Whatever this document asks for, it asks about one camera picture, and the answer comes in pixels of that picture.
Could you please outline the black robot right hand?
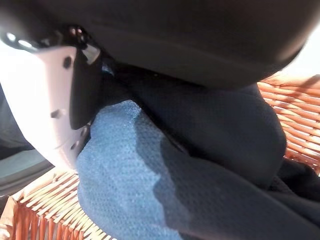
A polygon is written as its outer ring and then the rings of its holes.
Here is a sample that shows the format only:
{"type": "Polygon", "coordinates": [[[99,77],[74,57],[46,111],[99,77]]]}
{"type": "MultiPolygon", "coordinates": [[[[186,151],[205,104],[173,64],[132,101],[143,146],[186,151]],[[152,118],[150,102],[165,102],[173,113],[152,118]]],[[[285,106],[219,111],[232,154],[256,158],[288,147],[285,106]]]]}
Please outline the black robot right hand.
{"type": "Polygon", "coordinates": [[[201,86],[264,79],[300,52],[317,0],[3,0],[0,85],[23,136],[73,169],[103,59],[201,86]]]}

